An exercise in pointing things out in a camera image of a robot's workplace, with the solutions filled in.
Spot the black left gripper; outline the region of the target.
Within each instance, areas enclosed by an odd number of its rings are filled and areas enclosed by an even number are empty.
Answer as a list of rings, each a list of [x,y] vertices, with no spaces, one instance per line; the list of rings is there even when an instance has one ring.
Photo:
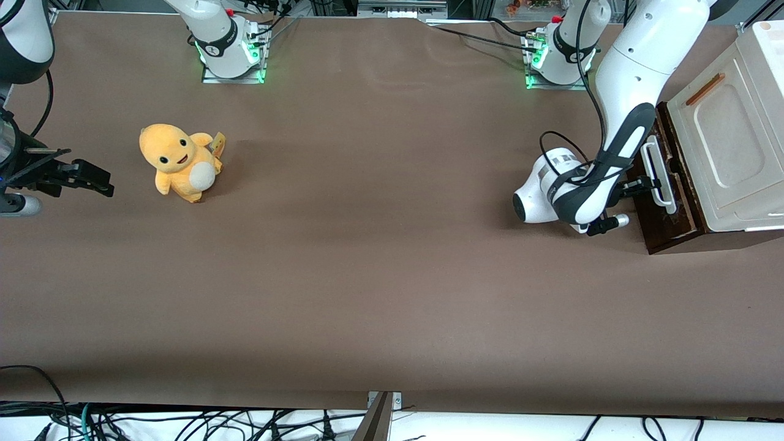
[[[615,196],[624,199],[633,196],[635,192],[653,192],[661,188],[662,182],[656,178],[638,178],[636,181],[624,181],[615,187]]]

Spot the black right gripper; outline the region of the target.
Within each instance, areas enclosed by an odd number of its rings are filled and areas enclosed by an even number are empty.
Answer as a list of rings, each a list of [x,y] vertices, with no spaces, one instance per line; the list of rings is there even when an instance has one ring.
[[[42,183],[58,190],[44,190],[58,197],[62,187],[92,190],[112,198],[115,188],[110,184],[110,173],[88,161],[61,163],[57,159],[71,153],[70,148],[50,149],[23,133],[12,112],[2,111],[2,184],[1,194],[9,188],[36,187]]]

